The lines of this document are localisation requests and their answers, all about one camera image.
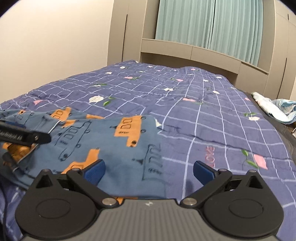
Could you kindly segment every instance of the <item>silver screw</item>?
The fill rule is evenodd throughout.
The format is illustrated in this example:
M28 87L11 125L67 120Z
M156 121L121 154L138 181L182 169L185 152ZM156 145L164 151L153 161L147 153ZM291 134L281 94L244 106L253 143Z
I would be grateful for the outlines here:
M193 206L193 205L197 204L197 200L192 197L185 198L182 200L182 202L186 206Z
M117 203L116 199L112 198L112 197L108 197L108 198L104 198L102 200L102 203L106 206L113 206Z

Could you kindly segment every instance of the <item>purple bedspread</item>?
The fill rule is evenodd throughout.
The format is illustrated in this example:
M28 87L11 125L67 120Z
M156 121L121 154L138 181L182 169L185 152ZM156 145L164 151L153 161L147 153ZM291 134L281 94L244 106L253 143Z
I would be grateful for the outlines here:
M296 239L294 162L275 128L225 77L196 67L172 69L127 61L46 84L2 103L0 109L49 111L67 106L105 118L154 116L167 198L180 201L201 187L192 171L196 160L234 174L259 165L284 208L278 237ZM20 232L13 214L23 193L4 185L10 202L7 230L17 240ZM1 215L3 208L0 193Z

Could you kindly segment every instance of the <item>blue gripper pad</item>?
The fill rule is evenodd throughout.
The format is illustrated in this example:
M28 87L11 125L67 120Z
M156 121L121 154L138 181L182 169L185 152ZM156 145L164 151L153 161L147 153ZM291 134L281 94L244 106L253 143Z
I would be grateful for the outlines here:
M97 160L83 170L83 177L91 184L97 186L104 176L106 171L106 165L103 160Z
M216 173L217 171L215 169L209 167L201 161L196 161L193 165L193 175L203 185L206 185L208 182L213 180Z

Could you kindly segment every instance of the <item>teal curtain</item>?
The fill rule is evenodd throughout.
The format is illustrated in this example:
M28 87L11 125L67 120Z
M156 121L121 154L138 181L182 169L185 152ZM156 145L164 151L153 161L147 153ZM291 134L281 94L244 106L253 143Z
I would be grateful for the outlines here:
M160 0L155 39L209 48L258 65L263 0Z

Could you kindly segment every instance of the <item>folded clothing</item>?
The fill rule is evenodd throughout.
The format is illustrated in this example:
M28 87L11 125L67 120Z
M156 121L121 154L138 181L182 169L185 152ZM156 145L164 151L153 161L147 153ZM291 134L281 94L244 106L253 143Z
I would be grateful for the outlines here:
M106 172L99 184L112 196L165 198L163 164L155 119L133 116L104 119L70 107L51 112L0 111L0 120L50 133L52 141L31 148L0 144L0 174L28 188L42 169L65 173L103 159ZM13 156L12 168L2 156Z
M257 92L253 92L252 96L267 115L280 123L288 125L296 121L296 101L286 99L271 100Z

